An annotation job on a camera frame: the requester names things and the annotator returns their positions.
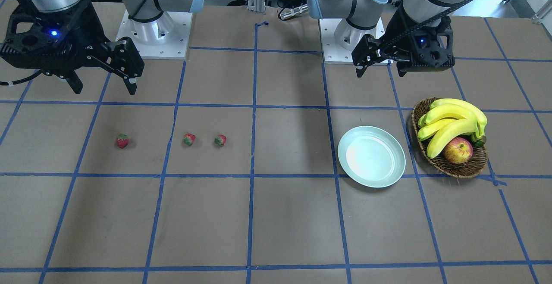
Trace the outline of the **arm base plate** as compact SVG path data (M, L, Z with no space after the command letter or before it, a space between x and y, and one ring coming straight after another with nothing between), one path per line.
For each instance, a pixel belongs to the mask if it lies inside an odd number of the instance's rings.
M380 38L385 33L382 19L369 30L351 27L345 19L319 19L321 46L326 64L353 64L352 52L365 34Z
M128 16L125 11L116 38L131 38L143 59L187 58L193 13L164 12L159 19L146 23Z

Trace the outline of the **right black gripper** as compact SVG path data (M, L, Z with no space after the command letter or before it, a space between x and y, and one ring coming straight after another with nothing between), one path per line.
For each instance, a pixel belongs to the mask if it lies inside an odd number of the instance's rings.
M130 37L110 42L91 0L78 0L57 12L40 12L32 0L17 1L1 46L8 64L55 71L77 95L83 83L75 70L95 66L119 76L130 95L136 93L144 60Z

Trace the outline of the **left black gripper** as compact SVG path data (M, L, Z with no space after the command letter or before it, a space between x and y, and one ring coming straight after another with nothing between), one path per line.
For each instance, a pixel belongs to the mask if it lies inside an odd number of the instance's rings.
M453 68L453 29L448 15L429 25L420 26L400 6L390 19L381 38L364 34L351 52L357 78L369 66L387 61L397 62L400 78L408 71L444 71Z

